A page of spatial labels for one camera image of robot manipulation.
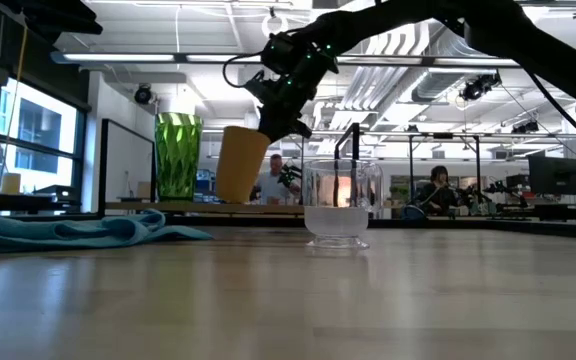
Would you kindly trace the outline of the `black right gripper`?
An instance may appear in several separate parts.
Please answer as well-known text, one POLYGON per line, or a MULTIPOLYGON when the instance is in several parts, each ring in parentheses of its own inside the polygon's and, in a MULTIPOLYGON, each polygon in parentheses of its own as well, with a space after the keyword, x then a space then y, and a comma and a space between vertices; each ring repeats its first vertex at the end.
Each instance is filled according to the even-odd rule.
POLYGON ((257 131, 274 143, 292 133, 309 139, 312 129, 300 120, 300 111, 317 92, 321 81, 318 71, 299 71, 284 75, 260 72, 263 96, 260 98, 261 123, 257 131))

